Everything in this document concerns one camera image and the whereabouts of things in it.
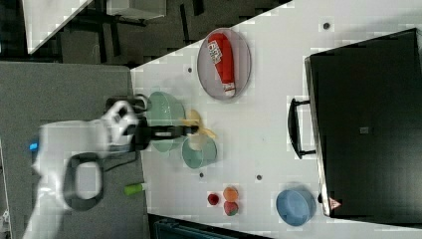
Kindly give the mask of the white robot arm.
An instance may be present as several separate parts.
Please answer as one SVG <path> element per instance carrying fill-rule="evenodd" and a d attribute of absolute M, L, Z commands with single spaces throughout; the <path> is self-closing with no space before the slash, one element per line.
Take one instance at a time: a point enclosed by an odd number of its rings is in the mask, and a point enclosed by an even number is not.
<path fill-rule="evenodd" d="M 192 123 L 150 126 L 128 101 L 113 103 L 99 119 L 42 125 L 33 163 L 40 181 L 23 239 L 55 239 L 65 213 L 96 207 L 104 197 L 106 158 L 198 131 Z"/>

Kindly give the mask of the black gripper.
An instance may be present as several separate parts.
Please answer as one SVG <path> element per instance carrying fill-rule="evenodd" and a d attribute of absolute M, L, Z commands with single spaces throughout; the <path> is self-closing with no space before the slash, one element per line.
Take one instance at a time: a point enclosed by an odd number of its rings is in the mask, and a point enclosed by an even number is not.
<path fill-rule="evenodd" d="M 130 146 L 132 150 L 144 150 L 147 149 L 152 140 L 157 139 L 158 132 L 164 132 L 165 127 L 163 125 L 149 126 L 147 119 L 141 117 L 135 133 L 132 137 Z M 197 125 L 172 125 L 166 131 L 165 134 L 169 138 L 178 138 L 187 136 L 189 133 L 194 134 L 199 130 Z"/>

